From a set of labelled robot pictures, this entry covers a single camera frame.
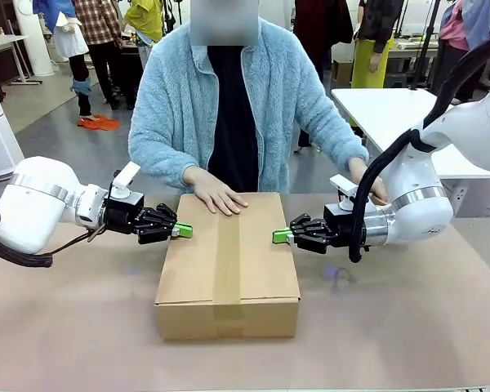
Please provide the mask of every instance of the yellow pants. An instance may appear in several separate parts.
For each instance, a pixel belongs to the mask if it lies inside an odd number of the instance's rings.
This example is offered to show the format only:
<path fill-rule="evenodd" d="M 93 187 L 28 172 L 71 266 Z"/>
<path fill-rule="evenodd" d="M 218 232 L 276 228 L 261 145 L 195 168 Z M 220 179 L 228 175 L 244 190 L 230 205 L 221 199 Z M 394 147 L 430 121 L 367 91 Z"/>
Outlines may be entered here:
<path fill-rule="evenodd" d="M 374 41 L 360 39 L 356 42 L 356 52 L 354 59 L 354 72 L 352 76 L 352 88 L 383 88 L 385 84 L 386 63 L 389 59 L 390 48 L 394 47 L 394 37 L 386 43 L 385 49 L 381 54 L 381 63 L 375 73 L 368 70 L 368 64 L 374 52 Z M 357 126 L 354 120 L 350 124 Z"/>

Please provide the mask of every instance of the pink shirt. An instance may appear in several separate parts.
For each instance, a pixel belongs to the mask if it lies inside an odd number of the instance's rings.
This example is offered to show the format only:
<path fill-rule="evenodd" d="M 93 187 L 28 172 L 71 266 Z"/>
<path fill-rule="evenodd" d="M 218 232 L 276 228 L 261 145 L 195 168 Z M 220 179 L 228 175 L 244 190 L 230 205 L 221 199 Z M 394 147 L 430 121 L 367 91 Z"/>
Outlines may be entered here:
<path fill-rule="evenodd" d="M 463 9 L 463 0 L 457 0 L 452 9 L 450 20 L 439 31 L 439 38 L 447 40 L 451 47 L 469 51 L 470 47 L 466 41 L 465 26 L 463 19 L 457 19 L 457 14 Z"/>

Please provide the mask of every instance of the black shirt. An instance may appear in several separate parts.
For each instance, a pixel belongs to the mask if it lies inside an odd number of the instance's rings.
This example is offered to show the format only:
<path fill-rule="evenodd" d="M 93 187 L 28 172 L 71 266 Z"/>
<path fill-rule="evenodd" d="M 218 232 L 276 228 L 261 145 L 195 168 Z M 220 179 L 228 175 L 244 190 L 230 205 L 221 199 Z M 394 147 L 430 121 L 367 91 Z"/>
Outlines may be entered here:
<path fill-rule="evenodd" d="M 392 30 L 399 18 L 404 0 L 360 0 L 359 6 L 365 9 L 359 28 L 360 39 L 371 39 L 374 52 L 382 53 L 387 41 L 392 37 Z"/>
<path fill-rule="evenodd" d="M 214 151 L 208 171 L 235 192 L 258 190 L 256 124 L 243 81 L 243 47 L 208 47 L 220 83 Z"/>

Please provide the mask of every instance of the box lid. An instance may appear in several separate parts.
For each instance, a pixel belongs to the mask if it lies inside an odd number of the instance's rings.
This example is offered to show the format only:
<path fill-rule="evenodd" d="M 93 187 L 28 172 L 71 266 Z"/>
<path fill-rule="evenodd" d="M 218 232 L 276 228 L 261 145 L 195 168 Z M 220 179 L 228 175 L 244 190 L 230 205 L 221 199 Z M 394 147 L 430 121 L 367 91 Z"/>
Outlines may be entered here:
<path fill-rule="evenodd" d="M 194 236 L 171 241 L 157 305 L 214 301 L 221 291 L 242 300 L 300 297 L 290 247 L 272 244 L 272 232 L 286 226 L 279 194 L 243 197 L 249 207 L 227 217 L 211 214 L 194 195 L 182 196 L 178 217 Z"/>

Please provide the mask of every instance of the person's right hand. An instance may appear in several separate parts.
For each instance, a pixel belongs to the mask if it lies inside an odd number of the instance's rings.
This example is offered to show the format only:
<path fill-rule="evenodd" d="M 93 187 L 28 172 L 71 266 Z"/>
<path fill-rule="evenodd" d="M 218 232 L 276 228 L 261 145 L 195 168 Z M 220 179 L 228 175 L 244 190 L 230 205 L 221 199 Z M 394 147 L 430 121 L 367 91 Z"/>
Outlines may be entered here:
<path fill-rule="evenodd" d="M 213 214 L 216 214 L 216 207 L 227 216 L 239 214 L 238 205 L 248 207 L 248 203 L 239 194 L 199 167 L 187 168 L 183 173 L 183 181 L 194 187 L 196 196 L 207 204 L 207 208 Z"/>

